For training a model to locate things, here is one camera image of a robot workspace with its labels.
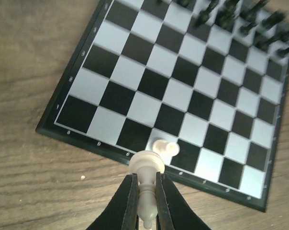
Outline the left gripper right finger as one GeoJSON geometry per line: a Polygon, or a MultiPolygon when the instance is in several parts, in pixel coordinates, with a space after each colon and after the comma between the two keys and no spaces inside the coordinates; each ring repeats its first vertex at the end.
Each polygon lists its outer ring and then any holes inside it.
{"type": "Polygon", "coordinates": [[[210,227],[190,208],[182,194],[165,173],[156,173],[158,230],[209,230],[210,227]]]}

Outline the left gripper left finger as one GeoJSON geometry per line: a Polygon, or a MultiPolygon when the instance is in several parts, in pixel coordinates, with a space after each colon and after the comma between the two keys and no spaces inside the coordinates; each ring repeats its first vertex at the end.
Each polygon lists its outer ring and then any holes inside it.
{"type": "Polygon", "coordinates": [[[137,230],[139,217],[137,174],[128,174],[103,212],[87,227],[88,230],[137,230]]]}

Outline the white chess piece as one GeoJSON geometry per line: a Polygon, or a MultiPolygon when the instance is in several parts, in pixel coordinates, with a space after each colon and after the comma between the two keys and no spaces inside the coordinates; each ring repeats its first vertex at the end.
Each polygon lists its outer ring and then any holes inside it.
{"type": "Polygon", "coordinates": [[[143,150],[134,154],[129,162],[129,173],[137,174],[139,199],[137,214],[144,228],[150,230],[157,217],[156,173],[165,171],[162,158],[155,152],[143,150]]]}

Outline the white chess pawn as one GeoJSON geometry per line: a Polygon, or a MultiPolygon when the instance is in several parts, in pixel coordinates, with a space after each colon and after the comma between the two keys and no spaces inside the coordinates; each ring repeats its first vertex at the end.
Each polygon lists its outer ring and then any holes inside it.
{"type": "Polygon", "coordinates": [[[180,147],[176,142],[169,142],[164,139],[156,140],[152,145],[152,150],[159,155],[176,156],[180,147]]]}

